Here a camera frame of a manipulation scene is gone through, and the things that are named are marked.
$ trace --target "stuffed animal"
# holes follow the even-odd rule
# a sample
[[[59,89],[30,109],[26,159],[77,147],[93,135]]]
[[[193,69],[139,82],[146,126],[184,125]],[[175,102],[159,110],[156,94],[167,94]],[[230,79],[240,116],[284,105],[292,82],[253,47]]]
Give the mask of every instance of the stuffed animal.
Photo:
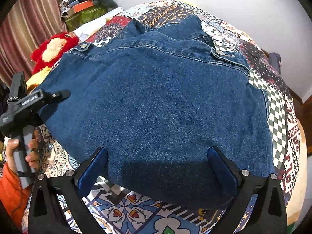
[[[36,62],[32,74],[38,73],[45,67],[51,68],[61,58],[63,53],[77,46],[78,42],[79,38],[77,36],[71,37],[68,32],[53,35],[32,53],[31,59]]]

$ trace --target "patterned bedspread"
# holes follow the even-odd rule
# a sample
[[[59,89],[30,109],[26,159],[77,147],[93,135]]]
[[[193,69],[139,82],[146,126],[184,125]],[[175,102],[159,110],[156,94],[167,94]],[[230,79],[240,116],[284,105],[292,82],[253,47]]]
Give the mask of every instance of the patterned bedspread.
[[[287,204],[299,171],[300,129],[287,86],[246,33],[185,2],[170,0],[134,6],[113,17],[87,41],[98,47],[107,45],[132,19],[157,28],[166,23],[178,23],[191,14],[201,19],[203,30],[211,36],[217,50],[244,54],[250,64],[250,84],[267,91],[273,162]],[[42,172],[48,177],[61,176],[66,170],[78,167],[76,160],[55,141],[44,125],[37,129],[39,147],[43,151]],[[89,196],[83,200],[106,233],[208,233],[224,213],[222,210],[188,209],[156,201],[112,184],[103,177],[98,178]],[[63,196],[59,196],[59,201],[71,228],[80,232]],[[249,205],[236,231],[244,227],[252,207]],[[22,223],[24,232],[27,231],[28,208],[29,205]]]

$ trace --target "person's left hand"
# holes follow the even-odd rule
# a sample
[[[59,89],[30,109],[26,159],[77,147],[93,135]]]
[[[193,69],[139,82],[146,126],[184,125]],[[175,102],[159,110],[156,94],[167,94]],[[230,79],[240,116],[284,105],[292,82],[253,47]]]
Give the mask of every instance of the person's left hand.
[[[16,173],[16,166],[13,158],[13,152],[14,149],[19,145],[19,140],[16,139],[10,139],[7,142],[7,147],[5,150],[5,155],[6,155],[6,161],[7,161],[7,166],[14,172]],[[31,141],[28,144],[28,147],[31,148],[33,151],[29,153],[26,157],[25,160],[28,162],[30,167],[35,168],[36,171],[39,170],[39,154],[36,151],[38,148],[38,143],[36,139],[31,139]]]

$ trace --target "orange sleeve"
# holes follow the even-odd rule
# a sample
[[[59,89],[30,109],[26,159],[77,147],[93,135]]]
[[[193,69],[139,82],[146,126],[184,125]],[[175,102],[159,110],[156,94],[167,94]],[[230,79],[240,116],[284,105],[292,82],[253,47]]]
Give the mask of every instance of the orange sleeve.
[[[31,186],[21,189],[18,177],[7,167],[7,164],[4,165],[2,173],[0,200],[15,225],[21,228],[21,221],[30,196]]]

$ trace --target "blue denim fabric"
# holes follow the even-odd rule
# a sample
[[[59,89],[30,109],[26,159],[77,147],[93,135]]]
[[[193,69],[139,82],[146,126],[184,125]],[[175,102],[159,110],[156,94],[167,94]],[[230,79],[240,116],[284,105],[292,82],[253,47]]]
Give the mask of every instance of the blue denim fabric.
[[[72,157],[102,146],[111,182],[201,208],[225,207],[236,191],[208,163],[211,146],[252,174],[274,171],[267,96],[243,55],[218,54],[196,16],[159,29],[132,21],[119,37],[74,47],[39,86],[71,91],[39,114]]]

